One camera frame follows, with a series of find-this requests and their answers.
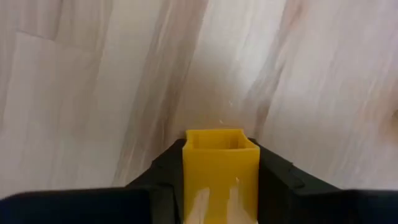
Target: yellow plastic container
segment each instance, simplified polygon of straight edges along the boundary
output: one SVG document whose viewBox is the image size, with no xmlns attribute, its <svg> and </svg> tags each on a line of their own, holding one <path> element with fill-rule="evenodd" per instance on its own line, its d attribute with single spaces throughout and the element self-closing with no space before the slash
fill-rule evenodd
<svg viewBox="0 0 398 224">
<path fill-rule="evenodd" d="M 184 222 L 256 223 L 259 160 L 240 129 L 188 130 Z"/>
</svg>

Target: black plastic part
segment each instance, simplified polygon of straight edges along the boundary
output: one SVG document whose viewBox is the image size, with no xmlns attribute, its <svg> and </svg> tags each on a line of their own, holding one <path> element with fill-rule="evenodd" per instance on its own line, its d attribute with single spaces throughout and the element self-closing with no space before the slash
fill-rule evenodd
<svg viewBox="0 0 398 224">
<path fill-rule="evenodd" d="M 0 200 L 0 223 L 183 223 L 185 141 L 177 140 L 125 188 L 31 192 Z M 340 190 L 258 146 L 260 224 L 398 223 L 397 192 Z"/>
<path fill-rule="evenodd" d="M 18 194 L 0 201 L 0 223 L 175 223 L 171 187 Z"/>
</svg>

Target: yellow box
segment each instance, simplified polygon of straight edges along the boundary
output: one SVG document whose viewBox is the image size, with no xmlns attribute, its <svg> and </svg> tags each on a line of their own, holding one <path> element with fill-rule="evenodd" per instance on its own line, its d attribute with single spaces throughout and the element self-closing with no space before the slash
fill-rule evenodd
<svg viewBox="0 0 398 224">
<path fill-rule="evenodd" d="M 256 223 L 259 160 L 243 130 L 188 130 L 184 222 Z"/>
</svg>

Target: wood grain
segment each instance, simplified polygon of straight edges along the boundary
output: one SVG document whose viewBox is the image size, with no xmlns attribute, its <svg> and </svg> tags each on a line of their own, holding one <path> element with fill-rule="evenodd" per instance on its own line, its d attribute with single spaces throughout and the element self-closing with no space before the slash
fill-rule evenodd
<svg viewBox="0 0 398 224">
<path fill-rule="evenodd" d="M 338 187 L 398 189 L 398 4 L 0 0 L 0 195 L 125 185 L 243 128 Z"/>
<path fill-rule="evenodd" d="M 53 40 L 58 32 L 62 0 L 17 0 L 20 31 Z"/>
<path fill-rule="evenodd" d="M 19 22 L 18 12 L 17 1 L 0 0 L 0 131 L 14 55 L 15 30 Z"/>
<path fill-rule="evenodd" d="M 98 67 L 94 58 L 80 49 L 17 34 L 0 138 L 2 193 L 73 187 L 88 116 L 87 93 Z"/>
<path fill-rule="evenodd" d="M 113 1 L 63 0 L 55 40 L 89 51 L 102 51 Z"/>
<path fill-rule="evenodd" d="M 260 142 L 339 187 L 396 189 L 398 4 L 300 7 Z"/>
<path fill-rule="evenodd" d="M 113 183 L 150 47 L 149 37 L 156 30 L 161 5 L 161 0 L 114 3 L 80 157 L 77 180 L 80 187 Z"/>
</svg>

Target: yellow square tube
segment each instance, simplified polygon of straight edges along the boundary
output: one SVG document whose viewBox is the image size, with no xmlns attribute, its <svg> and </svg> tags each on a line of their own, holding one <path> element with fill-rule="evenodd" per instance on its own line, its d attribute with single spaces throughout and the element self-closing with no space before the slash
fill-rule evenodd
<svg viewBox="0 0 398 224">
<path fill-rule="evenodd" d="M 260 150 L 240 129 L 188 130 L 184 222 L 257 223 Z"/>
</svg>

